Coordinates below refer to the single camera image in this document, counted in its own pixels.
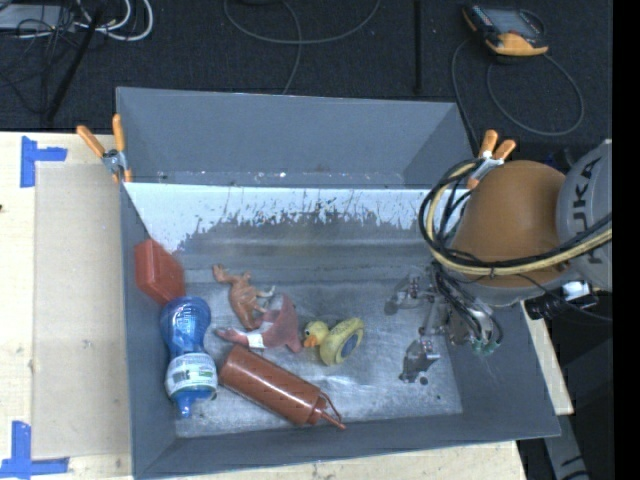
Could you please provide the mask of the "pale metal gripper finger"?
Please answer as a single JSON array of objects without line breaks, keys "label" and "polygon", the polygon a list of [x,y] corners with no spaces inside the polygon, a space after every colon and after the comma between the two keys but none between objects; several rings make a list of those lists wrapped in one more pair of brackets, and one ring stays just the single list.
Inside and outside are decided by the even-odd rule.
[{"label": "pale metal gripper finger", "polygon": [[414,340],[405,351],[399,380],[405,384],[427,384],[427,372],[440,359],[432,339],[420,337]]},{"label": "pale metal gripper finger", "polygon": [[392,290],[386,300],[384,313],[395,315],[399,311],[424,308],[435,300],[435,290],[425,274],[407,274]]}]

